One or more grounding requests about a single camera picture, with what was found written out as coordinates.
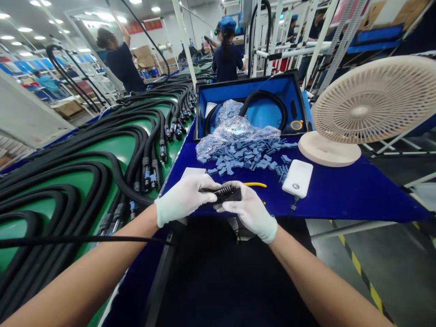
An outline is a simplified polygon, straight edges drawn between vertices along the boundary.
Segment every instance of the blue cap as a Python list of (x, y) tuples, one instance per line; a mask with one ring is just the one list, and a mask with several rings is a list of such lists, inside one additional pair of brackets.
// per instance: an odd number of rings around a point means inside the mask
[(229, 16), (224, 17), (220, 20), (219, 25), (221, 27), (221, 31), (224, 30), (235, 30), (236, 29), (236, 21)]

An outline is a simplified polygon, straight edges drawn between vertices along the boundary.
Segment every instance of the white glove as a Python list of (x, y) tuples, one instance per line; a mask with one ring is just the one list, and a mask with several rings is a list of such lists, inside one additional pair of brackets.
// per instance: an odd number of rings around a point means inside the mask
[(274, 241), (277, 233), (277, 221), (266, 210), (256, 192), (242, 182), (231, 181), (224, 186), (234, 186), (241, 189), (241, 201), (226, 201), (213, 207), (217, 212), (229, 211), (236, 213), (244, 226), (260, 237), (266, 244)]
[(199, 192), (201, 188), (217, 190), (222, 186), (207, 174), (186, 176), (179, 180), (163, 197), (154, 201), (158, 213), (158, 226), (184, 218), (207, 202), (216, 202), (211, 192)]

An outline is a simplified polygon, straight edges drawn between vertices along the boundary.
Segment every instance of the green conveyor belt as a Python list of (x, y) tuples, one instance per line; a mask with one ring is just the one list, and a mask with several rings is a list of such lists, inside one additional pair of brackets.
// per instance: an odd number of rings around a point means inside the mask
[[(159, 105), (159, 106), (156, 106), (156, 108), (160, 109), (164, 113), (164, 115), (166, 115), (167, 112), (169, 111), (169, 106), (166, 106), (166, 105)], [(129, 124), (135, 124), (135, 125), (142, 126), (147, 130), (148, 133), (151, 132), (151, 123), (147, 120), (138, 120), (138, 121), (131, 122)], [(165, 166), (163, 167), (163, 178), (166, 178), (171, 166), (173, 165), (173, 161), (176, 158), (177, 153), (179, 152), (179, 150), (182, 146), (183, 139), (181, 141), (177, 141), (174, 138), (173, 142), (168, 142), (168, 145), (167, 145), (168, 161), (165, 164)], [(118, 160), (120, 161), (121, 169), (123, 170), (123, 173), (124, 173), (126, 168), (127, 168), (128, 163), (129, 163), (129, 158), (132, 156), (133, 150), (134, 150), (134, 138), (130, 137), (130, 136), (119, 136), (119, 137), (114, 137), (112, 139), (108, 139), (106, 141), (100, 142), (100, 143), (95, 144), (91, 147), (88, 147), (88, 148), (82, 150), (82, 152), (110, 151), (113, 154), (115, 154), (116, 157), (118, 158)], [(80, 161), (85, 161), (85, 160), (99, 161), (99, 162), (104, 163), (107, 167), (111, 168), (111, 164), (110, 164), (108, 159), (104, 159), (104, 158), (100, 158), (100, 157), (89, 157), (89, 158), (81, 159)], [(70, 173), (70, 174), (67, 174), (67, 175), (64, 175), (61, 177), (57, 177), (57, 178), (48, 180), (44, 183), (38, 184), (38, 185), (34, 186), (32, 189), (40, 188), (42, 186), (51, 185), (51, 184), (58, 184), (58, 183), (71, 184), (71, 185), (76, 186), (79, 189), (81, 198), (83, 200), (83, 198), (86, 196), (86, 194), (91, 186), (91, 182), (92, 182), (92, 173), (91, 172)], [(104, 206), (102, 207), (99, 215), (95, 219), (95, 222), (90, 230), (89, 235), (95, 235), (97, 233), (97, 231), (99, 229), (99, 225), (100, 225), (105, 213), (109, 209), (109, 206), (110, 206), (110, 204), (115, 196), (116, 191), (117, 191), (117, 186), (116, 186), (115, 182), (112, 181), (110, 192), (109, 192), (108, 196), (106, 197), (106, 201), (105, 201)], [(152, 198), (156, 198), (157, 194), (158, 193), (156, 191), (153, 191), (148, 196), (152, 197)], [(32, 204), (17, 208), (16, 211), (25, 210), (25, 209), (35, 211), (35, 212), (43, 215), (45, 217), (45, 223), (47, 223), (48, 220), (50, 219), (52, 213), (53, 213), (54, 207), (55, 207), (54, 200), (46, 199), (46, 200), (36, 201)], [(24, 220), (18, 220), (18, 221), (13, 221), (11, 223), (1, 224), (0, 225), (0, 239), (12, 238), (12, 237), (17, 237), (17, 238), (23, 237), (25, 232), (26, 232), (26, 229), (27, 229), (27, 224)], [(85, 253), (87, 253), (90, 250), (91, 246), (92, 246), (92, 244), (84, 244), (80, 248), (80, 250), (76, 256), (76, 259), (78, 259), (79, 257), (83, 256)], [(5, 271), (5, 269), (7, 268), (8, 264), (12, 260), (16, 251), (17, 251), (17, 248), (9, 248), (9, 249), (0, 250), (0, 274)], [(94, 316), (94, 318), (91, 320), (91, 323), (89, 324), (89, 326), (92, 326), (92, 327), (97, 326), (103, 308), (101, 308), (100, 311)]]

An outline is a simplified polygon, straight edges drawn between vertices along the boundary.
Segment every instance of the desk fan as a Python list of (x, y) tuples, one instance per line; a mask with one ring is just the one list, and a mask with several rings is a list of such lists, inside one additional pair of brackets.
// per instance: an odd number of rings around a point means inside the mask
[(320, 95), (311, 113), (316, 131), (298, 142), (309, 160), (345, 167), (358, 144), (408, 131), (436, 112), (436, 62), (418, 56), (379, 59), (345, 73)]

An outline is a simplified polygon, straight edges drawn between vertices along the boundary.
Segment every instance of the clear plastic bag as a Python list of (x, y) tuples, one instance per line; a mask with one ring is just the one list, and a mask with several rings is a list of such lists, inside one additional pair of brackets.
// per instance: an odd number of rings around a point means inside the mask
[(273, 126), (254, 127), (247, 118), (239, 115), (221, 122), (212, 134), (205, 136), (197, 144), (197, 159), (209, 160), (217, 151), (232, 142), (249, 142), (261, 139), (277, 139), (280, 130)]
[(222, 107), (218, 111), (218, 115), (215, 119), (215, 127), (219, 126), (223, 121), (234, 116), (238, 116), (241, 108), (244, 104), (235, 100), (227, 100), (223, 103)]

